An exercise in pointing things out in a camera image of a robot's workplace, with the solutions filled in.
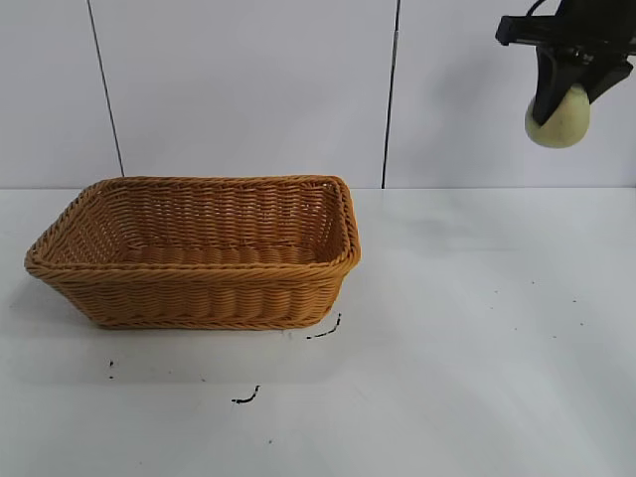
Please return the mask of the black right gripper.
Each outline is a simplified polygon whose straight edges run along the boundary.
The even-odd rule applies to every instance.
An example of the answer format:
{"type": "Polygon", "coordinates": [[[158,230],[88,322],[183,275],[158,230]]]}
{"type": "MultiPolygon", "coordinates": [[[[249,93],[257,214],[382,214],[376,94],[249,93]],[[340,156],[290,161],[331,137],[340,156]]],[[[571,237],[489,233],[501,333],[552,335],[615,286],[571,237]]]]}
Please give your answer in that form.
{"type": "Polygon", "coordinates": [[[544,125],[587,69],[584,89],[594,103],[630,76],[635,56],[633,1],[558,1],[546,14],[535,1],[521,16],[505,15],[495,33],[503,46],[536,49],[538,81],[532,118],[544,125]]]}

